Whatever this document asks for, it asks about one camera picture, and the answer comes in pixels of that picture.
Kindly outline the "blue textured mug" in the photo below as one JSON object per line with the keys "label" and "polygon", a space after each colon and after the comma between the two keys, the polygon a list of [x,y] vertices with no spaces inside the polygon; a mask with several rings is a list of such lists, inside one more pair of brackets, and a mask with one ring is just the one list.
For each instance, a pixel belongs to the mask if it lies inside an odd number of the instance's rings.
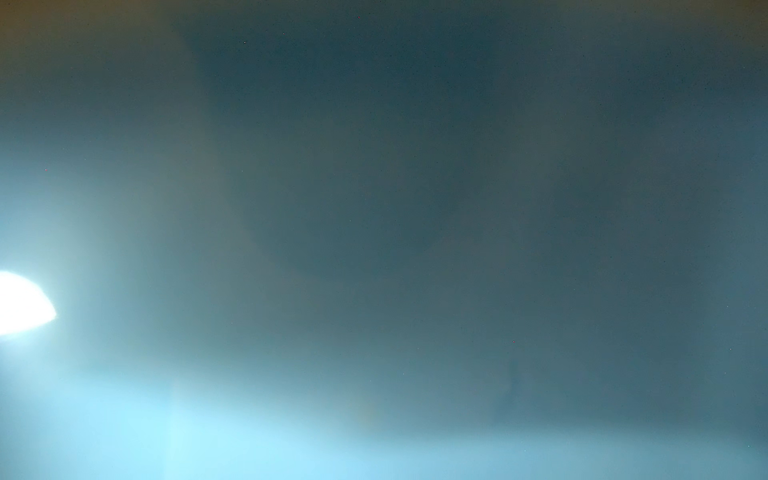
{"label": "blue textured mug", "polygon": [[5,1],[5,479],[763,479],[763,1]]}

